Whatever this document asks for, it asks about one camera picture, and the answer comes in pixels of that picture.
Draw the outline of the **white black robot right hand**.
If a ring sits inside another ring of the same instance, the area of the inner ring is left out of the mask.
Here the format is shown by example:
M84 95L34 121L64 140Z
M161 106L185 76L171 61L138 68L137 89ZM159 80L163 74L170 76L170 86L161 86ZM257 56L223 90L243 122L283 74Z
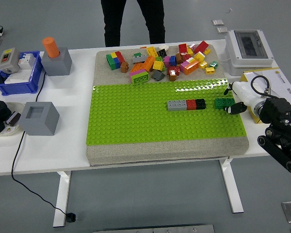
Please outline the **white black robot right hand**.
M250 82L230 83L224 91L224 95L227 95L231 90L238 96L245 106L251 108L254 115L257 117L260 115L266 99L262 98L261 94L258 94L253 90Z

